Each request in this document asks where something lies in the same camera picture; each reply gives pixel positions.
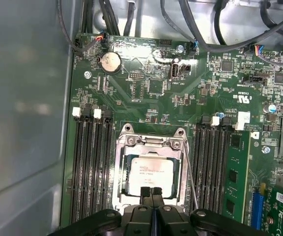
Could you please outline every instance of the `blue wire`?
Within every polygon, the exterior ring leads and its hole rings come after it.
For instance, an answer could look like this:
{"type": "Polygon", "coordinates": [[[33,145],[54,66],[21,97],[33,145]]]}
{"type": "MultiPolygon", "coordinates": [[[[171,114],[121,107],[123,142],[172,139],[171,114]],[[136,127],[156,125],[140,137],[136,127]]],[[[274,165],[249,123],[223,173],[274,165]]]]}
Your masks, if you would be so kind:
{"type": "Polygon", "coordinates": [[[261,54],[261,52],[263,51],[263,49],[264,49],[264,45],[261,45],[261,47],[259,48],[258,54],[261,54]]]}

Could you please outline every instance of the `metal rod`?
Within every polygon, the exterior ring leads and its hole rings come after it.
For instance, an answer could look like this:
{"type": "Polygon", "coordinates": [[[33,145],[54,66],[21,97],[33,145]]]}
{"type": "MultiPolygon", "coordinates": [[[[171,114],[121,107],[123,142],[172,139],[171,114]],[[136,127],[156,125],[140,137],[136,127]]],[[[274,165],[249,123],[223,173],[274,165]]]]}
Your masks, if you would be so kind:
{"type": "Polygon", "coordinates": [[[191,187],[192,187],[192,192],[193,192],[193,196],[194,196],[195,209],[198,209],[198,201],[197,201],[196,190],[195,190],[195,185],[194,185],[194,180],[193,180],[193,173],[192,173],[192,168],[191,168],[190,155],[189,155],[189,151],[187,150],[186,141],[183,141],[183,148],[184,148],[184,152],[185,152],[186,160],[187,160],[187,165],[188,165],[187,169],[190,172],[191,187]]]}

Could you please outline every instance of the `wire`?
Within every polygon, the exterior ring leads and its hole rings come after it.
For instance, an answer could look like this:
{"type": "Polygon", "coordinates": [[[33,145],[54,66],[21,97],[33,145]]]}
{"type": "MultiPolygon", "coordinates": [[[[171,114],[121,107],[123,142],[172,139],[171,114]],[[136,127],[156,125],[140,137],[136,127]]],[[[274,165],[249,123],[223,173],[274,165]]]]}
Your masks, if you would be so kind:
{"type": "Polygon", "coordinates": [[[94,1],[89,0],[87,5],[87,33],[92,33],[94,1]]]}
{"type": "Polygon", "coordinates": [[[78,52],[85,52],[88,51],[88,49],[90,49],[91,47],[93,47],[95,45],[95,43],[98,41],[96,38],[91,41],[90,43],[88,43],[85,47],[83,48],[79,48],[77,47],[75,44],[73,44],[73,42],[71,41],[71,39],[68,36],[66,27],[65,27],[65,23],[63,20],[63,13],[62,13],[62,0],[57,0],[57,15],[58,15],[58,20],[59,20],[59,24],[61,26],[61,30],[66,38],[66,41],[68,42],[68,44],[75,50],[78,52]]]}
{"type": "Polygon", "coordinates": [[[193,36],[195,37],[195,39],[198,41],[198,43],[201,45],[201,47],[208,51],[208,52],[212,52],[212,53],[224,53],[224,52],[228,52],[228,51],[232,51],[235,49],[239,49],[242,47],[246,47],[248,45],[252,45],[255,44],[256,42],[262,41],[264,39],[266,39],[267,37],[271,36],[273,33],[275,33],[276,31],[278,31],[279,29],[281,29],[283,27],[283,21],[280,22],[278,25],[276,25],[275,27],[271,28],[270,30],[258,35],[257,37],[251,38],[249,40],[246,40],[244,42],[241,43],[237,43],[237,44],[233,44],[233,45],[229,45],[229,46],[209,46],[204,38],[202,37],[202,35],[199,32],[199,29],[197,27],[197,24],[194,20],[193,14],[191,12],[189,3],[187,0],[178,0],[180,3],[180,7],[184,16],[184,19],[186,21],[187,26],[189,27],[190,31],[192,32],[193,36]]]}
{"type": "Polygon", "coordinates": [[[106,25],[107,25],[107,31],[109,34],[114,35],[114,30],[113,30],[113,26],[111,23],[111,19],[106,9],[106,6],[104,4],[104,1],[99,0],[99,4],[100,4],[102,15],[103,15],[103,20],[106,22],[106,25]]]}
{"type": "MultiPolygon", "coordinates": [[[[268,27],[268,28],[273,28],[275,27],[277,24],[270,18],[267,9],[270,7],[270,2],[269,0],[264,0],[262,1],[261,5],[260,5],[260,17],[262,19],[262,21],[264,22],[264,24],[268,27]]],[[[278,34],[280,34],[281,36],[283,36],[283,29],[281,28],[280,30],[277,31],[278,34]]]]}
{"type": "Polygon", "coordinates": [[[160,8],[161,8],[161,14],[163,16],[163,18],[165,19],[165,21],[167,22],[167,24],[169,26],[171,26],[175,31],[177,31],[178,33],[180,33],[184,38],[188,39],[191,42],[194,42],[194,39],[192,37],[190,37],[186,32],[184,32],[179,26],[177,26],[173,20],[171,20],[171,18],[169,17],[169,15],[166,12],[165,9],[165,3],[166,0],[160,0],[160,8]]]}
{"type": "Polygon", "coordinates": [[[86,33],[87,9],[88,9],[88,0],[83,0],[83,17],[82,17],[81,33],[86,33]]]}
{"type": "Polygon", "coordinates": [[[123,36],[129,36],[131,27],[132,27],[132,22],[134,18],[134,11],[135,11],[135,3],[130,2],[128,3],[128,11],[127,11],[127,21],[126,25],[124,28],[123,36]]]}
{"type": "Polygon", "coordinates": [[[262,55],[258,55],[257,57],[262,59],[264,62],[267,62],[271,65],[283,66],[283,62],[274,62],[274,61],[267,59],[266,57],[264,57],[262,55]]]}
{"type": "Polygon", "coordinates": [[[215,18],[214,18],[214,29],[216,37],[221,45],[226,45],[224,38],[220,31],[220,14],[221,11],[226,7],[228,0],[218,0],[214,6],[215,18]]]}
{"type": "Polygon", "coordinates": [[[116,17],[115,17],[112,5],[110,3],[110,0],[104,0],[104,3],[105,3],[105,6],[106,6],[107,13],[108,13],[110,20],[111,20],[111,24],[112,24],[112,27],[113,27],[113,30],[114,30],[114,34],[120,35],[120,31],[118,30],[116,17]]]}

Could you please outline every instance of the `motherboard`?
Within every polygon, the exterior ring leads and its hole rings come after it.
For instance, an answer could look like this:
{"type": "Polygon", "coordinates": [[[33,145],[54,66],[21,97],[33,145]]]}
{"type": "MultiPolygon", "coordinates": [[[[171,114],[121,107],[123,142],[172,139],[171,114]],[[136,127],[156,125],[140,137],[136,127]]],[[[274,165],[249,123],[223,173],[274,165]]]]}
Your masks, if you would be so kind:
{"type": "Polygon", "coordinates": [[[283,177],[283,66],[245,48],[107,36],[74,55],[64,173],[62,227],[139,204],[142,186],[189,213],[192,175],[200,208],[265,230],[255,205],[283,177]]]}

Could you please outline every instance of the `cpu socket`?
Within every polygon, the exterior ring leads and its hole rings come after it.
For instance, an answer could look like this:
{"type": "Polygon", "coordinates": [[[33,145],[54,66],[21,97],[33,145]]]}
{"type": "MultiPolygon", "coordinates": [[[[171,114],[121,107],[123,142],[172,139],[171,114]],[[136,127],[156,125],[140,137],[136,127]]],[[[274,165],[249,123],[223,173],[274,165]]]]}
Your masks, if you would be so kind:
{"type": "Polygon", "coordinates": [[[160,187],[165,204],[184,207],[187,161],[183,145],[186,132],[172,136],[138,134],[125,124],[116,141],[112,205],[121,213],[140,203],[141,187],[160,187]]]}

